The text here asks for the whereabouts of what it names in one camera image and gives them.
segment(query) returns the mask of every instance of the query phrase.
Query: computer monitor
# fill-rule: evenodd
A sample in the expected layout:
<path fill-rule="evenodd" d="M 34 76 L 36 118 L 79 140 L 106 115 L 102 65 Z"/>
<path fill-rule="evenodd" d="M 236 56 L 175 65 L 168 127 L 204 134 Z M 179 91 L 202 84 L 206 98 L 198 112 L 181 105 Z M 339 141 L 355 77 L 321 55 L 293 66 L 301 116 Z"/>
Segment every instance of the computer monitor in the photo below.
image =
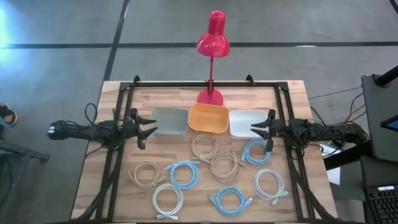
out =
<path fill-rule="evenodd" d="M 389 130 L 398 131 L 398 115 L 381 122 L 380 125 Z"/>

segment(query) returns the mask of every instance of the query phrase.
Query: plastic container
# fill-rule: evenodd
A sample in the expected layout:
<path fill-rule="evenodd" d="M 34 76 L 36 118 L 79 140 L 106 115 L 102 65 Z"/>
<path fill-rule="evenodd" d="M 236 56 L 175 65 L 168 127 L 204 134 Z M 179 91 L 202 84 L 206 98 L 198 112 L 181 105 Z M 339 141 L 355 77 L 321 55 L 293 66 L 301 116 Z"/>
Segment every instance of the plastic container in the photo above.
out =
<path fill-rule="evenodd" d="M 224 106 L 196 103 L 189 113 L 189 126 L 195 131 L 223 133 L 228 129 L 228 113 Z"/>
<path fill-rule="evenodd" d="M 267 119 L 267 113 L 262 110 L 232 110 L 229 112 L 229 131 L 232 139 L 261 139 L 252 132 L 251 125 L 263 122 Z"/>
<path fill-rule="evenodd" d="M 155 134 L 183 135 L 188 127 L 188 110 L 182 108 L 154 108 L 151 119 L 155 119 Z"/>

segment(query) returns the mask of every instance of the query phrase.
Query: keyboard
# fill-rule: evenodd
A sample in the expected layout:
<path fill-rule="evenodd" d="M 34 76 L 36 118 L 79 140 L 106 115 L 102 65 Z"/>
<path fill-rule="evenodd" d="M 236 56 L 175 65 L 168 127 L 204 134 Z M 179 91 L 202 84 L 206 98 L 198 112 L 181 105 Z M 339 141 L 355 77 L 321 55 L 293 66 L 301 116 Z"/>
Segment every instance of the keyboard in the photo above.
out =
<path fill-rule="evenodd" d="M 371 187 L 366 194 L 376 223 L 398 224 L 398 185 Z"/>

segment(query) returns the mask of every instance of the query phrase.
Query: black floor line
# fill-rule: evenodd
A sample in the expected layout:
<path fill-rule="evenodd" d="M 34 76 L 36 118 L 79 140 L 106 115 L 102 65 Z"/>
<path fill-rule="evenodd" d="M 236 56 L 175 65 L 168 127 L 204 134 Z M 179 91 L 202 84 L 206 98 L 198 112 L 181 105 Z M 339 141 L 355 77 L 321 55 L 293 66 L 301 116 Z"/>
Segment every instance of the black floor line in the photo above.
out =
<path fill-rule="evenodd" d="M 197 43 L 121 43 L 121 44 L 7 44 L 0 49 L 184 49 Z M 398 46 L 398 41 L 369 42 L 231 42 L 231 47 L 382 47 Z"/>
<path fill-rule="evenodd" d="M 114 63 L 114 59 L 116 57 L 116 52 L 118 50 L 118 44 L 120 41 L 120 36 L 122 35 L 123 24 L 124 24 L 124 20 L 126 18 L 127 8 L 129 7 L 129 3 L 130 3 L 130 0 L 124 0 L 124 2 L 123 2 L 122 11 L 120 12 L 118 26 L 117 26 L 116 32 L 114 34 L 114 39 L 113 39 L 113 43 L 112 43 L 112 47 L 111 47 L 111 53 L 109 53 L 109 59 L 106 64 L 103 81 L 109 81 L 109 79 L 111 78 L 113 63 Z"/>
<path fill-rule="evenodd" d="M 398 14 L 398 6 L 396 0 L 390 0 L 391 6 L 394 8 L 396 13 Z"/>
<path fill-rule="evenodd" d="M 192 48 L 197 43 L 122 43 L 120 49 L 177 49 Z M 231 47 L 381 47 L 398 46 L 398 41 L 369 42 L 231 42 Z"/>
<path fill-rule="evenodd" d="M 110 49 L 112 44 L 7 44 L 0 49 Z"/>

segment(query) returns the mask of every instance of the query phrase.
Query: red desk lamp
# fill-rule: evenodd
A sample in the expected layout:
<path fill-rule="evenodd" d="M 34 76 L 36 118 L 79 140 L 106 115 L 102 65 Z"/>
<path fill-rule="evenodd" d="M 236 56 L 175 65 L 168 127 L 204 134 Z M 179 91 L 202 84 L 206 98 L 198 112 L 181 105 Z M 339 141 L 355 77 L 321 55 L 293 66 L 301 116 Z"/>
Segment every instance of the red desk lamp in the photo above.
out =
<path fill-rule="evenodd" d="M 229 42 L 224 35 L 225 14 L 221 10 L 211 12 L 207 32 L 200 37 L 197 51 L 210 57 L 210 79 L 207 90 L 198 95 L 198 103 L 222 106 L 223 95 L 213 89 L 213 61 L 215 57 L 224 57 L 229 54 Z"/>

